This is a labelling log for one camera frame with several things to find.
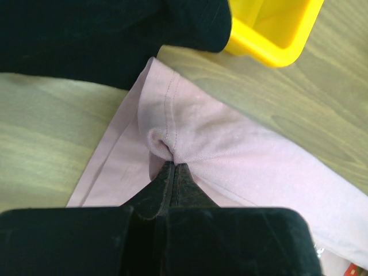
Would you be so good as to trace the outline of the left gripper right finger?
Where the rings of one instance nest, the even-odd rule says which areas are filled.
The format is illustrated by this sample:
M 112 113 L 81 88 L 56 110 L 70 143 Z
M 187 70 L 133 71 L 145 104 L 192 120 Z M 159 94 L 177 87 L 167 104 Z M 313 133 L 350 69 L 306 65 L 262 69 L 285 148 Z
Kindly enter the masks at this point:
M 165 163 L 163 275 L 321 275 L 308 225 L 288 208 L 221 208 L 184 164 Z

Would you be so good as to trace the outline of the pink t-shirt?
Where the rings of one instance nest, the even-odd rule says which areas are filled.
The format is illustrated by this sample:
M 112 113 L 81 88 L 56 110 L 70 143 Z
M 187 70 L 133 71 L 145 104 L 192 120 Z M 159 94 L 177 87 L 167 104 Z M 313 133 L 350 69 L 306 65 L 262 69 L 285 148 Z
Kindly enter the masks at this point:
M 124 98 L 68 206 L 118 206 L 163 163 L 186 163 L 220 206 L 286 207 L 336 260 L 367 267 L 367 196 L 310 153 L 150 58 Z

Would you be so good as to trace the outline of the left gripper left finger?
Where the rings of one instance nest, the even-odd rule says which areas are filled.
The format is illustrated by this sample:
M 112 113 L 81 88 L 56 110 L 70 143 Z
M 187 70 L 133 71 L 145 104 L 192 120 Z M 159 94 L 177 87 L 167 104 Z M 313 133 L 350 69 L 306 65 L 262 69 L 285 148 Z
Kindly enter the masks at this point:
M 28 208 L 1 214 L 2 275 L 160 275 L 161 231 L 175 166 L 118 207 Z

